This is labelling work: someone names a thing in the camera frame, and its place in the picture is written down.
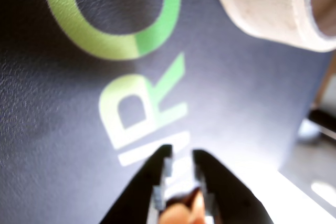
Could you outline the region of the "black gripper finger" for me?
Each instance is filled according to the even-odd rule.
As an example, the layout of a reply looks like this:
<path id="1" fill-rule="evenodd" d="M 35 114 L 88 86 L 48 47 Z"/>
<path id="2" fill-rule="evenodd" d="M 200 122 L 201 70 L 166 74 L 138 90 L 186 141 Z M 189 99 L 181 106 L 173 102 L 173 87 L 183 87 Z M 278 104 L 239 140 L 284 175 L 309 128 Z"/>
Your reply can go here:
<path id="1" fill-rule="evenodd" d="M 165 208 L 166 178 L 172 175 L 173 146 L 160 146 L 129 182 L 101 223 L 158 223 Z"/>
<path id="2" fill-rule="evenodd" d="M 215 223 L 271 223 L 263 204 L 228 168 L 204 150 L 193 151 L 205 212 Z"/>

